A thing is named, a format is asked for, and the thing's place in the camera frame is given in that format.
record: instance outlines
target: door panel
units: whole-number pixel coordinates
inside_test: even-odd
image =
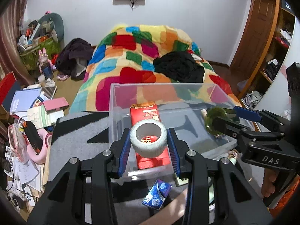
[[[230,66],[231,70],[244,73],[249,78],[260,59],[267,43],[276,0],[252,0],[253,9],[247,31],[244,32],[237,53]]]

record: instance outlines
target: clear plastic bin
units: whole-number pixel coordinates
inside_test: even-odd
[[[161,122],[174,128],[178,139],[187,142],[206,158],[215,158],[236,146],[236,140],[226,136],[216,139],[204,126],[201,110],[210,106],[232,109],[235,104],[216,84],[196,83],[149,83],[111,84],[109,117],[109,144],[119,140],[124,128],[131,128],[130,106],[132,104],[155,101]],[[253,125],[241,119],[241,124]],[[172,165],[138,170],[135,151],[131,147],[126,170],[119,183],[150,179],[173,173]]]

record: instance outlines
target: bed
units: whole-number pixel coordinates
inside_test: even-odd
[[[184,31],[165,25],[137,25],[120,26],[100,41],[88,63],[84,83],[70,113],[108,111],[111,83],[174,82],[164,74],[154,72],[153,66],[155,58],[171,51],[194,54],[196,63],[205,70],[203,83],[219,85],[236,105],[240,105],[230,85],[214,72],[208,61],[201,58],[199,47]],[[197,100],[201,95],[203,99],[206,94],[210,94],[209,90],[190,92],[190,98]]]

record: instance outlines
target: green storage bin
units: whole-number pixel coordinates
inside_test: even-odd
[[[38,46],[32,48],[31,50],[20,54],[21,60],[24,63],[27,70],[35,70],[37,68],[39,56],[38,51],[42,50],[43,47],[46,48],[46,53],[48,54],[50,60],[52,59],[52,54],[58,54],[61,51],[59,43],[56,43],[52,37],[48,38],[47,40],[45,40]]]

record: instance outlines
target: blue package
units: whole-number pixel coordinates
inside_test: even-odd
[[[142,204],[159,210],[166,197],[169,195],[172,185],[158,179],[150,189]]]

